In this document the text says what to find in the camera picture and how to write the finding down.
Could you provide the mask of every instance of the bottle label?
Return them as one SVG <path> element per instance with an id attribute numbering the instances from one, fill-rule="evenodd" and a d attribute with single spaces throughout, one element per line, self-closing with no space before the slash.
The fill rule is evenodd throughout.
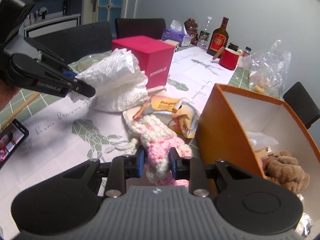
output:
<path id="1" fill-rule="evenodd" d="M 210 33 L 201 31 L 199 39 L 207 41 L 209 39 L 209 36 L 210 36 Z"/>
<path id="2" fill-rule="evenodd" d="M 214 51 L 218 51 L 224 45 L 225 41 L 226 41 L 225 36 L 215 33 L 212 38 L 212 43 L 210 44 L 210 49 Z"/>

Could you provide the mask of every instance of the red box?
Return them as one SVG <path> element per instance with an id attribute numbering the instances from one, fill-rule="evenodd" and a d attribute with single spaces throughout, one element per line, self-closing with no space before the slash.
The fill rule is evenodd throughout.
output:
<path id="1" fill-rule="evenodd" d="M 112 41 L 112 51 L 126 48 L 139 61 L 140 70 L 148 77 L 146 87 L 164 86 L 167 83 L 174 46 L 146 36 L 134 36 Z"/>

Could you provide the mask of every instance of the person's hand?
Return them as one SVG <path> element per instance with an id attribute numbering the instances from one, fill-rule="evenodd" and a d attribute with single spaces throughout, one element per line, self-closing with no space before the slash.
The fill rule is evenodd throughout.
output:
<path id="1" fill-rule="evenodd" d="M 9 87 L 0 79 L 0 111 L 20 91 L 18 87 Z"/>

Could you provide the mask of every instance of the door handle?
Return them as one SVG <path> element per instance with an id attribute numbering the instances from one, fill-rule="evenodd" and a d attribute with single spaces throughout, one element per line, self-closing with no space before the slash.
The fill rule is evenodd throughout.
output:
<path id="1" fill-rule="evenodd" d="M 96 11 L 96 6 L 97 6 L 97 0 L 91 0 L 91 2 L 93 2 L 92 11 L 95 12 Z"/>

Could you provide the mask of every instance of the phone screen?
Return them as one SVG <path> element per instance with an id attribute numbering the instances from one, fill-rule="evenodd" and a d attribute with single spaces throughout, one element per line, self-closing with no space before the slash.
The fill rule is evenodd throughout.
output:
<path id="1" fill-rule="evenodd" d="M 0 135 L 0 163 L 8 157 L 24 136 L 25 134 L 14 123 L 10 123 L 4 129 Z"/>

